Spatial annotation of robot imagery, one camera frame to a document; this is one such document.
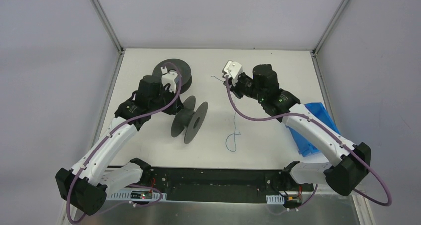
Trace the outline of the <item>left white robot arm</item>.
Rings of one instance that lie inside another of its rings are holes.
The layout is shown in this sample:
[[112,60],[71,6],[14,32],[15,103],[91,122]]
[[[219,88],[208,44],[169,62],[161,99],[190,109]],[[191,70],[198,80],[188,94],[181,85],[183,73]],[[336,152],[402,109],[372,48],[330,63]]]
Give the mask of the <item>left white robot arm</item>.
[[[182,109],[183,83],[184,77],[175,71],[162,77],[145,76],[138,89],[119,105],[108,129],[88,153],[71,169],[61,168],[56,173],[55,180],[66,202],[66,216],[71,224],[97,213],[108,195],[133,184],[143,188],[151,183],[149,164],[138,158],[110,173],[105,170],[152,115],[160,112],[175,115]],[[71,207],[82,211],[79,220],[72,218]]]

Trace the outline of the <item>black cable spool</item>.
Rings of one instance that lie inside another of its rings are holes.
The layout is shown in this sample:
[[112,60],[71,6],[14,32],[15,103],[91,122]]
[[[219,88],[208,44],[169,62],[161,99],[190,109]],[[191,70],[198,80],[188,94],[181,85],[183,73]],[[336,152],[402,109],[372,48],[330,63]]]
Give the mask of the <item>black cable spool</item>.
[[171,125],[171,136],[177,137],[184,131],[184,143],[190,143],[198,133],[206,117],[208,103],[203,102],[196,110],[196,98],[189,96],[183,102],[183,108],[175,114]]

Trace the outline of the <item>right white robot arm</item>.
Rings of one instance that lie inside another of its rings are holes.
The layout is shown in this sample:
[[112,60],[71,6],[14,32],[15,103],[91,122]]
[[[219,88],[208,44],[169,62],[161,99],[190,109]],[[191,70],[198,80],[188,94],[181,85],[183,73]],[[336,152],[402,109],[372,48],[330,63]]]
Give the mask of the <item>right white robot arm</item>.
[[284,170],[282,185],[294,190],[301,184],[325,184],[342,196],[349,195],[367,176],[371,160],[368,145],[345,139],[312,114],[300,100],[281,89],[277,73],[270,64],[253,68],[248,77],[239,62],[229,60],[224,66],[225,86],[237,98],[255,99],[269,115],[307,139],[327,159],[327,163],[294,161]]

